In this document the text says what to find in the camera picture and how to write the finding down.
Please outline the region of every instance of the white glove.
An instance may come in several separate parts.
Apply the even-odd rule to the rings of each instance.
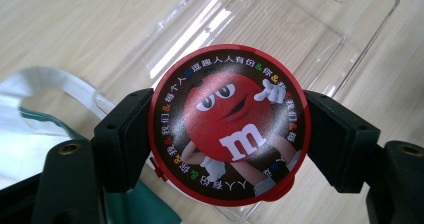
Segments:
[[[265,89],[253,97],[256,101],[263,101],[268,97],[268,100],[273,103],[282,104],[284,102],[284,98],[286,97],[286,89],[284,87],[274,85],[267,79],[264,79],[262,84]]]
[[[206,178],[209,182],[216,182],[226,173],[225,163],[214,160],[210,157],[205,157],[205,160],[203,160],[200,166],[204,167],[209,173],[209,176]]]

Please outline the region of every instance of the circular lid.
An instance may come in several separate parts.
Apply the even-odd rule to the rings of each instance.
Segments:
[[[287,193],[311,132],[293,75],[268,54],[232,44],[200,49],[172,66],[153,94],[148,123],[166,178],[219,206]]]

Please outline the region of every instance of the white m letter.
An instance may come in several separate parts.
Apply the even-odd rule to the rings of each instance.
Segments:
[[[228,150],[233,155],[233,161],[240,160],[246,156],[240,153],[240,151],[238,150],[236,146],[237,141],[241,143],[242,147],[248,155],[257,150],[256,147],[252,146],[249,139],[247,139],[248,134],[251,134],[253,136],[259,147],[261,147],[266,142],[266,139],[261,136],[258,131],[258,128],[256,128],[256,126],[253,124],[247,124],[243,128],[243,130],[234,132],[233,134],[231,134],[231,136],[226,136],[224,138],[219,139],[221,145],[228,148]]]

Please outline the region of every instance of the transparent plastic container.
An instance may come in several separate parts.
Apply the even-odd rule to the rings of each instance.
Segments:
[[[278,59],[303,89],[334,96],[398,4],[399,0],[182,0],[141,41],[137,54],[100,86],[104,93],[155,87],[166,70],[190,52],[235,43]],[[119,83],[115,78],[129,81]],[[258,205],[216,208],[230,222],[242,223]]]

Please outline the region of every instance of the light wood surface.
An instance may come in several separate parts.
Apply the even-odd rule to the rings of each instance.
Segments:
[[[0,80],[25,67],[55,66],[118,103],[135,87],[125,88],[127,80],[106,78],[137,55],[141,40],[178,1],[0,0]],[[380,145],[402,140],[424,146],[424,0],[401,0],[363,63],[337,100],[381,130]],[[72,102],[49,90],[24,105],[51,113],[92,137],[98,123],[93,115],[78,105],[61,111]],[[226,223],[212,206],[181,195],[150,169],[141,178],[186,223]],[[250,221],[368,223],[367,191],[365,185],[360,194],[338,194],[307,159],[294,188],[279,201],[262,204]]]

